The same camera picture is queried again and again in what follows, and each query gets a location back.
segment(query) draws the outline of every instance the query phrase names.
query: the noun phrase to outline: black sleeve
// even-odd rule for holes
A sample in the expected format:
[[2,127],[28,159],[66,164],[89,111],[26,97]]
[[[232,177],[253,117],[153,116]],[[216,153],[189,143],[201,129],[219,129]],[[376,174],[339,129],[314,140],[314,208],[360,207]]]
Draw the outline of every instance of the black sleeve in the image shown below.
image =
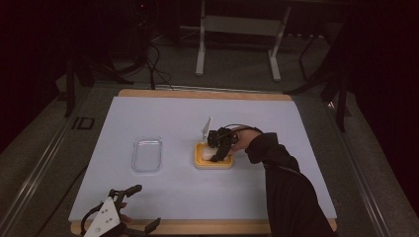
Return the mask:
[[265,166],[266,197],[273,237],[335,237],[315,189],[275,133],[263,133],[245,150],[251,163]]
[[245,152],[252,164],[263,162],[266,165],[283,166],[299,172],[296,159],[284,145],[278,144],[276,133],[263,133],[255,137]]

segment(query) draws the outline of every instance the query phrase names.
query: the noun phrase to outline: clear plastic container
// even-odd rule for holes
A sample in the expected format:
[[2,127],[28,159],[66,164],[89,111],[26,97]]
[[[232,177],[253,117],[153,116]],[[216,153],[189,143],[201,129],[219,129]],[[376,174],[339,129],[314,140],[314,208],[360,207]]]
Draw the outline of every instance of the clear plastic container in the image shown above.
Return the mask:
[[133,144],[131,168],[135,173],[157,172],[161,166],[160,136],[138,137]]

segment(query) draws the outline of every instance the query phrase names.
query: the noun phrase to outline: small black object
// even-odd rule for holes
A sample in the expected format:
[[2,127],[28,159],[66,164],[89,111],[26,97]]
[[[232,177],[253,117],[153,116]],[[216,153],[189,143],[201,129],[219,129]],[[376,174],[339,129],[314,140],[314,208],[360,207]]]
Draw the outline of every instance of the small black object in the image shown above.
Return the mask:
[[231,146],[238,141],[237,133],[230,128],[222,127],[219,130],[210,130],[208,143],[211,148],[218,148],[210,160],[222,161],[227,156]]

